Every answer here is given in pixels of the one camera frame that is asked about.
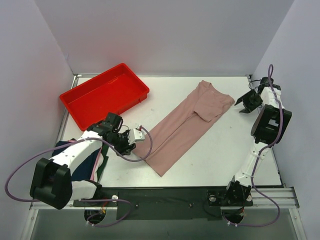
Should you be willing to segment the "pink t shirt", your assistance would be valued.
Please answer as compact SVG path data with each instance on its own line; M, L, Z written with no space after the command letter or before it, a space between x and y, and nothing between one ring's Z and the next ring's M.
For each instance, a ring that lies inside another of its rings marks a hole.
M210 82L197 87L149 131L133 153L163 176L235 103Z

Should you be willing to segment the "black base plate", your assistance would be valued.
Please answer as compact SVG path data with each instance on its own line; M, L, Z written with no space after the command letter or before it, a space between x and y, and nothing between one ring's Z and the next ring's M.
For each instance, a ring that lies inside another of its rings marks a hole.
M121 199L105 206L116 207L118 219L131 211L127 220L220 220L222 207L235 214L241 207L253 206L247 190L238 191L236 196L226 195L226 191L223 186L103 187L100 197Z

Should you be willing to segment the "red plastic tray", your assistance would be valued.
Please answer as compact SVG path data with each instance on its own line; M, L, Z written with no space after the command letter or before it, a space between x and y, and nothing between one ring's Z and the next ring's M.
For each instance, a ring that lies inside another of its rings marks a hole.
M149 92L149 87L125 63L120 63L59 98L78 128L85 131L108 113L120 115L134 107Z

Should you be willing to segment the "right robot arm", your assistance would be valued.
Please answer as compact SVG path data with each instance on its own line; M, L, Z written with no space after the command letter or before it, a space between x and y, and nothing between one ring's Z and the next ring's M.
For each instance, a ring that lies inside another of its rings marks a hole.
M236 105L242 103L240 113L249 114L262 107L255 120L250 135L253 145L240 170L233 176L223 199L229 205L240 205L247 201L253 187L252 180L266 154L282 139L292 112L287 110L281 100L281 87L274 84L272 77L259 80L257 89L251 89L237 99Z

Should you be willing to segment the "aluminium front rail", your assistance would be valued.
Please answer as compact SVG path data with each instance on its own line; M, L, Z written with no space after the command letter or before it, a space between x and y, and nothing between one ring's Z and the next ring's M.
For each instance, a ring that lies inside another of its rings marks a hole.
M291 188L260 188L260 192L275 201L281 209L298 209L300 207L297 195L293 187ZM253 205L246 206L246 209L276 209L276 205L269 199L259 194L256 190L251 191ZM99 210L101 207L95 202L80 203L76 206L77 201L70 201L62 210ZM43 202L35 202L30 205L30 210L56 210L54 207Z

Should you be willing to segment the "navy folded t shirt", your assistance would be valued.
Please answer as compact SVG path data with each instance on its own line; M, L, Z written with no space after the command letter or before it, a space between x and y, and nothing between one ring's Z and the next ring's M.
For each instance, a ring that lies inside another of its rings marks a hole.
M59 147L59 146L63 146L66 145L68 143L74 142L76 141L75 138L72 138L68 141L58 141L55 144L55 147ZM60 154L61 152L63 152L66 149L66 147L64 148L60 148L58 150L54 150L52 153L52 157ZM88 156L77 168L76 170L73 172L73 174L71 175L71 181L82 181L82 180L90 180L92 179L92 172L94 170L97 158L99 159L99 153L100 153L100 149L94 151L90 156Z

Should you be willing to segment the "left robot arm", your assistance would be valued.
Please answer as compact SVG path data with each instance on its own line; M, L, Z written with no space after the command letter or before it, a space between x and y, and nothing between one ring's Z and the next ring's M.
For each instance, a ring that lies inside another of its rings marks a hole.
M120 156L130 155L136 142L144 140L144 133L137 128L120 133L123 119L109 113L105 120L92 124L81 137L67 145L51 159L42 158L35 166L30 196L58 210L69 201L85 199L91 206L103 200L101 185L92 179L75 181L75 170L103 145L110 145Z

